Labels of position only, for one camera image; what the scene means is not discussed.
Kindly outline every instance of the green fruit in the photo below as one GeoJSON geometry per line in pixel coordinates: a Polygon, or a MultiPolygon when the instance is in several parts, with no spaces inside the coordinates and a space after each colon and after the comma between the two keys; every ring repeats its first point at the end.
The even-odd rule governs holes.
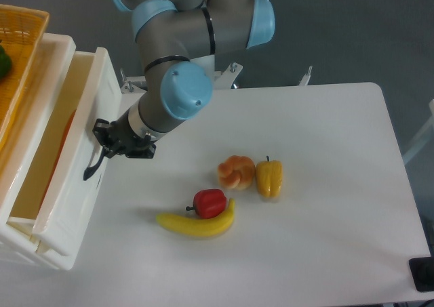
{"type": "Polygon", "coordinates": [[[6,54],[3,46],[0,45],[0,79],[3,78],[11,69],[12,60],[6,54]]]}

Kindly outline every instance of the fake fruit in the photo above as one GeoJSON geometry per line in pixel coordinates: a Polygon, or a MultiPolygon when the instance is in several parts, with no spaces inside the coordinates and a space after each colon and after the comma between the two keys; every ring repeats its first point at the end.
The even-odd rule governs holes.
{"type": "Polygon", "coordinates": [[[282,186],[283,168],[277,160],[261,161],[256,166],[256,185],[258,192],[264,197],[278,197],[282,186]]]}
{"type": "Polygon", "coordinates": [[[191,219],[173,213],[160,213],[157,222],[163,228],[194,237],[212,237],[227,230],[233,223],[235,200],[230,199],[228,207],[211,219],[191,219]]]}
{"type": "Polygon", "coordinates": [[[222,190],[201,190],[193,199],[193,206],[186,207],[187,211],[195,210],[199,217],[210,219],[218,216],[226,207],[226,197],[222,190]]]}
{"type": "Polygon", "coordinates": [[[6,54],[3,46],[0,45],[0,79],[3,78],[9,72],[11,67],[12,67],[12,60],[6,54]]]}

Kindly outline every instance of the white drawer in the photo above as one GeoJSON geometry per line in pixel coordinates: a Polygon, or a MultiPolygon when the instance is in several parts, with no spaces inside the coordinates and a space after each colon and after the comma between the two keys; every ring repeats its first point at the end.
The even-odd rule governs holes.
{"type": "Polygon", "coordinates": [[[107,51],[74,49],[70,37],[44,35],[39,64],[45,68],[28,91],[34,98],[24,101],[0,155],[0,241],[24,258],[62,269],[77,257],[106,166],[103,161],[83,180],[100,153],[94,122],[116,119],[121,101],[107,51]]]}

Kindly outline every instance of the metal bracket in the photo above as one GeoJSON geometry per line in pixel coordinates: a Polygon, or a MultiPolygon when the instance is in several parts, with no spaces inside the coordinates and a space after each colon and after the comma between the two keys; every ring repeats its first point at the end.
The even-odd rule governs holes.
{"type": "Polygon", "coordinates": [[[307,73],[303,76],[300,83],[298,85],[306,86],[309,84],[309,80],[311,80],[311,73],[312,73],[313,66],[310,66],[307,73]]]}
{"type": "Polygon", "coordinates": [[[241,64],[233,62],[224,72],[216,71],[214,74],[214,89],[238,88],[238,86],[235,85],[235,80],[242,70],[243,66],[241,64]]]}
{"type": "Polygon", "coordinates": [[[126,77],[122,68],[121,76],[123,81],[121,93],[123,94],[140,94],[146,92],[146,90],[148,89],[148,85],[144,76],[126,77]]]}

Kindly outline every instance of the yellow bell pepper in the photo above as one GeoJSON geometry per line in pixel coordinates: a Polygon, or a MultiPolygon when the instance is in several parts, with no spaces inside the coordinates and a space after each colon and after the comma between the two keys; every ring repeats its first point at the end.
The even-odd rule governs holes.
{"type": "Polygon", "coordinates": [[[283,167],[277,160],[261,161],[256,166],[256,185],[258,192],[264,197],[278,197],[282,186],[283,167]]]}

